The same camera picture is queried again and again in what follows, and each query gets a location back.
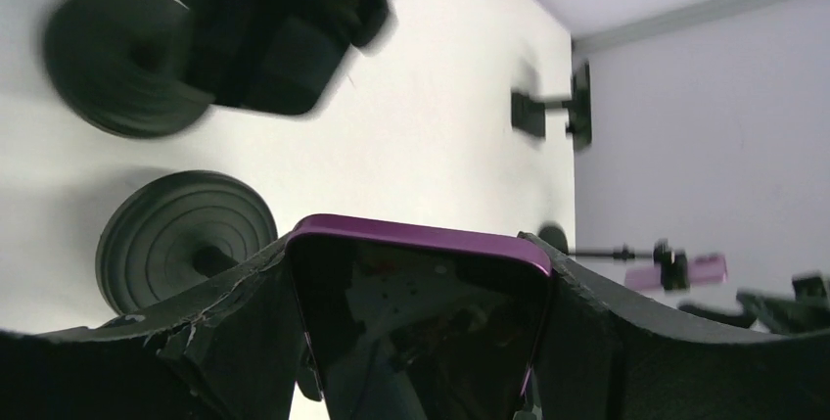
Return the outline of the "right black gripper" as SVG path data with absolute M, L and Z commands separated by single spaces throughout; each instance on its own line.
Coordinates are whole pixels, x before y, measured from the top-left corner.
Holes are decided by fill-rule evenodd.
M 792 278 L 794 295 L 782 297 L 740 290 L 736 301 L 740 312 L 725 312 L 697 303 L 681 303 L 686 313 L 744 329 L 756 323 L 777 335 L 799 335 L 829 329 L 829 278 L 805 273 Z

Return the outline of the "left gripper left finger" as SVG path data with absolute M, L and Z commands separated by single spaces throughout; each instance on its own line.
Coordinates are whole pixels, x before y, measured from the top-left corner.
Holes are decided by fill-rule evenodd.
M 1 334 L 5 419 L 286 419 L 322 397 L 310 341 L 325 251 L 268 246 L 98 328 Z

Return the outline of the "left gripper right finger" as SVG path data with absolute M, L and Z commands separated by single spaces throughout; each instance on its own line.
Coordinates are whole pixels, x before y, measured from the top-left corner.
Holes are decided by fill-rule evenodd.
M 546 247 L 552 292 L 533 366 L 547 419 L 825 419 L 829 334 L 731 327 Z

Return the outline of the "black round-base phone stand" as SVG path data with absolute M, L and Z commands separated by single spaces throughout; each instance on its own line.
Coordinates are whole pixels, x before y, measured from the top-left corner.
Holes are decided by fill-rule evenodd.
M 99 239 L 99 289 L 117 314 L 176 296 L 274 242 L 267 203 L 230 175 L 187 170 L 130 195 Z

